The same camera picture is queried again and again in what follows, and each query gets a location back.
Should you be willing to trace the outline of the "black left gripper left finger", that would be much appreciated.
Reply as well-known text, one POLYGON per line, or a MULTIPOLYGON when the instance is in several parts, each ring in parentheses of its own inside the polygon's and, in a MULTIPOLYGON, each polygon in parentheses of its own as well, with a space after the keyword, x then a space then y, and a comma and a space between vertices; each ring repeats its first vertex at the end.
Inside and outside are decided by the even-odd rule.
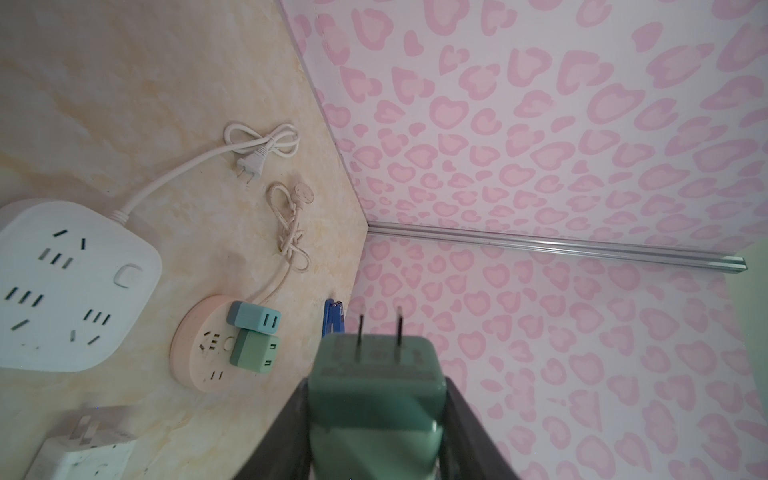
POLYGON ((310 478, 308 397, 308 380, 302 379, 234 480, 310 478))

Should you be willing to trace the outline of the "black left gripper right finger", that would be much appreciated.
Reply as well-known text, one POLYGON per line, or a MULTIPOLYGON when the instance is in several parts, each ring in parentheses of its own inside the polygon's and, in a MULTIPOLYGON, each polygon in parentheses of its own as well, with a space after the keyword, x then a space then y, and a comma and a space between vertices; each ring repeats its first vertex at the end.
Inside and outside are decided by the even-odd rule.
POLYGON ((438 479, 520 479, 449 377, 442 426, 438 479))

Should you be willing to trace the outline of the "teal dual USB charger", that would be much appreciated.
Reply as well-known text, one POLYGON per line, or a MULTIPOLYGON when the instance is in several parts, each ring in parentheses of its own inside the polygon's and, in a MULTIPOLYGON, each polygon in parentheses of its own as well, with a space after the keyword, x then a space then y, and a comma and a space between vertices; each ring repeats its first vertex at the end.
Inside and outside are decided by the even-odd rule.
POLYGON ((279 311, 243 301, 234 301, 227 314, 227 323, 245 330, 274 335, 282 315, 279 311))

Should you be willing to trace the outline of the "green charger plug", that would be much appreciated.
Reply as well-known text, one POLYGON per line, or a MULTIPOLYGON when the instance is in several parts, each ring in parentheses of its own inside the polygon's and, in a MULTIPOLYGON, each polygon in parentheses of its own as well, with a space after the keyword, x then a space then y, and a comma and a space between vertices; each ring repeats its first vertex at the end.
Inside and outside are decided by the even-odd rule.
POLYGON ((404 333, 331 333, 308 377, 318 479, 432 479, 447 382, 432 343, 404 333))
POLYGON ((276 363, 279 345, 275 335, 240 329, 230 364, 259 374, 269 373, 276 363))

